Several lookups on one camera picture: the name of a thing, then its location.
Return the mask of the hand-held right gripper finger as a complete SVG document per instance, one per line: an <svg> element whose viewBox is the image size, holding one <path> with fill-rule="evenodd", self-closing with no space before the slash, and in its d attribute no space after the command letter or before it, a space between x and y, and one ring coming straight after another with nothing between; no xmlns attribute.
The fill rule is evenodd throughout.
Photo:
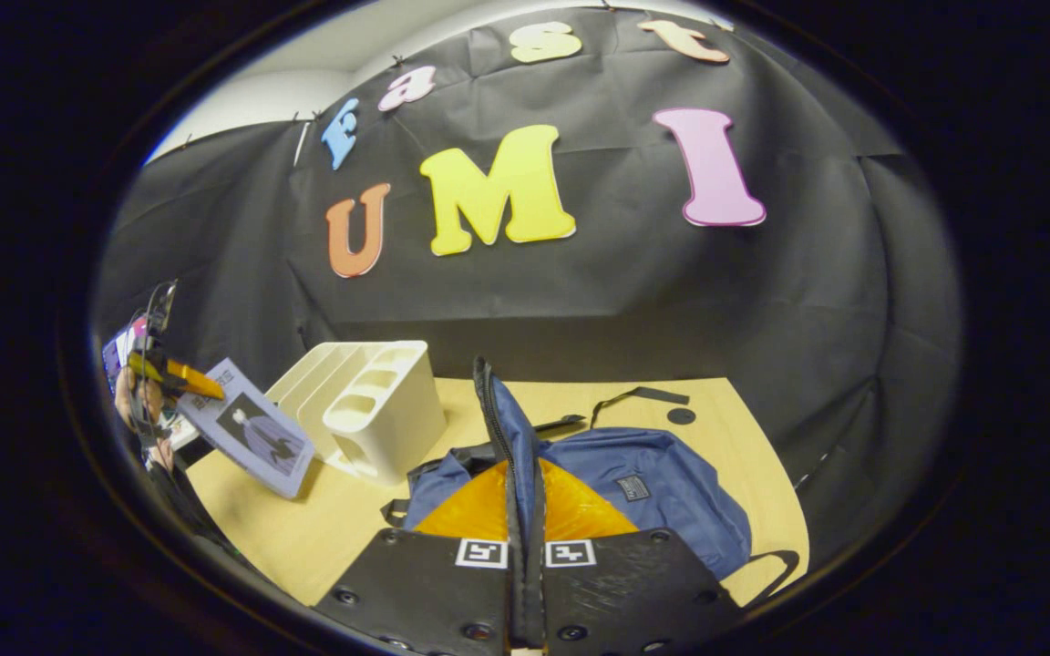
<svg viewBox="0 0 1050 656"><path fill-rule="evenodd" d="M530 611L543 655L686 656L738 623L741 607L674 530L638 530L559 466L539 477Z"/></svg>
<svg viewBox="0 0 1050 656"><path fill-rule="evenodd" d="M383 528L314 610L399 653L510 656L520 549L507 524L507 465L445 499L428 530Z"/></svg>

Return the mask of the grey book with figure cover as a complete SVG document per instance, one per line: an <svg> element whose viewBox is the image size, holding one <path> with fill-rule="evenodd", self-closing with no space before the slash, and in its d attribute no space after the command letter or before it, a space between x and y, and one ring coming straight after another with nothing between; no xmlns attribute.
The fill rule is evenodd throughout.
<svg viewBox="0 0 1050 656"><path fill-rule="evenodd" d="M220 386L222 398L189 392L180 398L178 412L215 451L274 494L297 498L315 456L313 441L230 358L207 376Z"/></svg>

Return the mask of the blue schoolbag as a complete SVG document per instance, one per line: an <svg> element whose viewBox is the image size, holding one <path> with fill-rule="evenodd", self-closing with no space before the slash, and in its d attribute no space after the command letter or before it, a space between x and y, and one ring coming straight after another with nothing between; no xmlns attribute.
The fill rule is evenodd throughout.
<svg viewBox="0 0 1050 656"><path fill-rule="evenodd" d="M647 530L681 538L713 577L774 558L779 576L761 598L782 589L800 564L795 549L755 552L751 519L682 437L649 427L586 428L551 440L547 432L581 421L568 415L533 425L487 358L472 364L487 440L453 448L408 470L408 498L382 509L392 528L429 535L514 543L525 573L547 548Z"/></svg>

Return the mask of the white bookshelf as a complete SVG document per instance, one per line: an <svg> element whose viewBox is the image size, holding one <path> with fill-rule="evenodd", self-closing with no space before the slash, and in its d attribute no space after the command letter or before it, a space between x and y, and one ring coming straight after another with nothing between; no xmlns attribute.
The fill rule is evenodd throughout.
<svg viewBox="0 0 1050 656"><path fill-rule="evenodd" d="M379 486L404 482L447 426L424 341L320 343L266 397L317 460Z"/></svg>

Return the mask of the computer monitor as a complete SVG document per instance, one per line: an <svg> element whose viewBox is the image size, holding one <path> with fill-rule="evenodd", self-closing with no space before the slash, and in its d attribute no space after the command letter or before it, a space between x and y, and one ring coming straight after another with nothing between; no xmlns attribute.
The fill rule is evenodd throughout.
<svg viewBox="0 0 1050 656"><path fill-rule="evenodd" d="M129 355L133 352L134 345L147 333L147 315L138 313L125 329L112 337L101 348L101 363L108 381L109 390L116 392L117 383L122 369L128 365Z"/></svg>

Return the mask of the black backdrop cloth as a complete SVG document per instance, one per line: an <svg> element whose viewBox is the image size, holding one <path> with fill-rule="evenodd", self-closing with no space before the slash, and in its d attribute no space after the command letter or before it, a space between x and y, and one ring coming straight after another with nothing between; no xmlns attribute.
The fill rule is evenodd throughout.
<svg viewBox="0 0 1050 656"><path fill-rule="evenodd" d="M676 51L699 31L724 63ZM520 14L304 119L135 174L100 339L178 280L168 347L266 384L323 341L425 340L521 381L724 377L830 559L941 448L962 360L944 212L879 110L747 28Z"/></svg>

